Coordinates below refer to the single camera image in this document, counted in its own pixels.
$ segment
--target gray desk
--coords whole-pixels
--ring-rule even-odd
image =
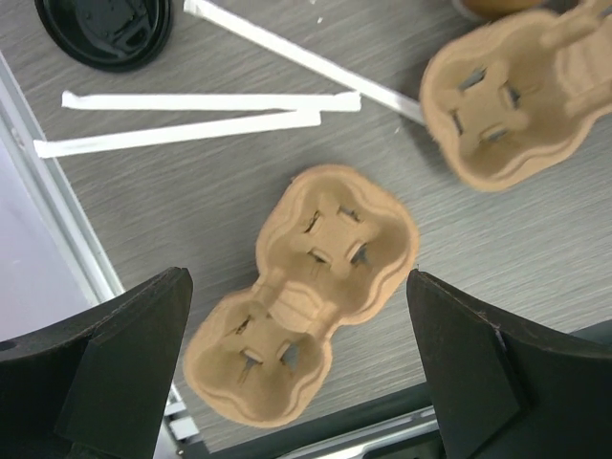
[[[427,60],[471,27],[448,0],[219,0],[297,44],[415,97]],[[131,76],[73,62],[32,2],[0,4],[0,48],[51,140],[229,114],[96,113],[59,108],[60,93],[342,90],[321,76],[181,13],[166,51]],[[418,263],[493,304],[561,331],[612,318],[612,118],[569,161],[501,194],[460,184],[426,130],[366,101],[321,127],[62,160],[126,288],[170,265],[195,281],[186,341],[226,293],[256,278],[254,241],[305,167],[350,164],[395,193],[421,234]],[[424,379],[404,288],[373,320],[340,329],[333,369],[299,422]],[[213,449],[265,431],[222,419],[176,383]]]

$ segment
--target brown object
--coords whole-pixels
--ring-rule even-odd
[[[497,191],[574,153],[612,111],[612,0],[562,16],[525,11],[431,59],[421,86],[429,132],[455,173]]]
[[[460,0],[465,7],[487,19],[497,19],[508,14],[537,7],[543,0]]]
[[[187,347],[187,383],[237,423],[294,420],[329,372],[334,332],[383,307],[418,240],[402,203],[354,169],[308,169],[259,233],[258,280],[223,298]]]

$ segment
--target black coffee lid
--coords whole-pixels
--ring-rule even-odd
[[[172,0],[35,0],[47,33],[66,54],[107,72],[129,72],[162,51]]]

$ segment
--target cardboard cup holder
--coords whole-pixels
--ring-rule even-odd
[[[612,111],[612,0],[526,11],[449,43],[427,66],[427,128],[455,173],[497,191],[567,159]]]
[[[187,347],[187,383],[235,422],[294,420],[330,370],[331,336],[383,307],[418,240],[404,206],[355,170],[308,169],[259,233],[258,280],[224,297]]]

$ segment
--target white paper straw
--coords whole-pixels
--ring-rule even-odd
[[[410,120],[425,125],[421,106],[416,100],[385,88],[371,79],[343,69],[331,60],[304,50],[295,43],[255,26],[242,17],[223,10],[207,0],[185,0],[184,10],[242,36],[262,48],[282,55],[302,67],[317,72],[347,88],[358,91],[367,98],[375,100]]]
[[[319,126],[320,124],[321,116],[319,112],[287,112],[233,120],[196,122],[194,124],[122,132],[68,141],[34,141],[34,148],[40,158],[54,158],[134,148],[137,146],[212,139],[253,132],[292,129],[295,127]]]
[[[305,94],[95,94],[77,96],[64,91],[62,107],[76,110],[311,110],[315,112],[359,112],[361,95]]]

